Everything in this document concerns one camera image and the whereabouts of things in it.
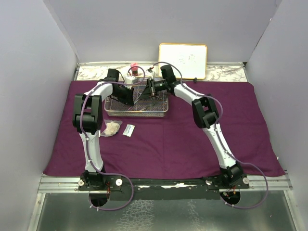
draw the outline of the marble surface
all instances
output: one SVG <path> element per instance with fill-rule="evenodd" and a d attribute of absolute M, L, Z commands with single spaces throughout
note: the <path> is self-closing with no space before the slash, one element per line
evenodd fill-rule
<path fill-rule="evenodd" d="M 144 70 L 148 69 L 153 62 L 148 64 L 139 64 Z M 87 64 L 79 67 L 76 80 L 99 80 L 105 78 L 108 69 L 114 68 L 119 70 L 122 75 L 126 76 L 127 71 L 130 68 L 129 63 L 114 63 L 114 64 Z M 158 73 L 158 67 L 154 68 L 154 71 Z M 213 65 L 208 64 L 206 70 L 206 77 L 202 81 L 219 81 L 219 82 L 247 82 L 247 78 L 244 72 L 244 68 L 241 64 L 224 64 Z"/>

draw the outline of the purple cloth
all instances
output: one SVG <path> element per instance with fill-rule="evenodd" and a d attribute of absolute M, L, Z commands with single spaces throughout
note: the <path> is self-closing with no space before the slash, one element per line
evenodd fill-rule
<path fill-rule="evenodd" d="M 221 101 L 224 107 L 221 129 L 237 158 L 254 163 L 266 176 L 284 175 L 251 84 L 187 84 Z M 71 83 L 53 153 L 44 171 L 46 175 L 71 177 L 80 176 L 84 171 L 81 138 L 72 125 L 74 95 L 87 92 L 95 85 L 96 81 Z M 101 155 L 108 173 L 152 179 L 199 178 L 220 173 L 209 139 L 195 125 L 192 107 L 182 99 L 170 96 L 169 111 L 163 118 L 109 117 L 105 111 L 103 118 L 123 121 L 118 134 L 100 137 Z M 135 125 L 131 137 L 122 135 L 127 124 Z M 246 174 L 260 175 L 252 167 L 243 168 Z"/>

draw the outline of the wire mesh tray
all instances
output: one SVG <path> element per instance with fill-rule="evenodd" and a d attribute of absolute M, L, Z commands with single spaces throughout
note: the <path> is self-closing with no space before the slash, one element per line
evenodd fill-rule
<path fill-rule="evenodd" d="M 104 109 L 109 116 L 142 116 L 164 117 L 168 111 L 168 94 L 163 90 L 154 97 L 138 100 L 145 89 L 146 81 L 133 86 L 133 100 L 135 105 L 125 105 L 110 97 L 105 100 Z"/>

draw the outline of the gray wall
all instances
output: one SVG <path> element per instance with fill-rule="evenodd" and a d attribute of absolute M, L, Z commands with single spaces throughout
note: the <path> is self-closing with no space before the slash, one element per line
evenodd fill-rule
<path fill-rule="evenodd" d="M 247 64 L 247 72 L 308 229 L 307 9 L 307 0 L 282 1 Z"/>
<path fill-rule="evenodd" d="M 0 230 L 27 229 L 76 56 L 41 0 L 0 7 Z"/>
<path fill-rule="evenodd" d="M 81 62 L 155 61 L 162 42 L 206 44 L 209 62 L 246 62 L 280 1 L 45 0 Z"/>

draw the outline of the sticker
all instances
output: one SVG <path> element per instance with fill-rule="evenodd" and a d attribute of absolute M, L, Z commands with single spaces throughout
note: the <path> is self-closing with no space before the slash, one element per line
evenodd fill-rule
<path fill-rule="evenodd" d="M 123 135 L 131 137 L 134 128 L 135 128 L 135 125 L 127 124 L 127 126 L 126 126 L 126 128 L 123 132 Z"/>

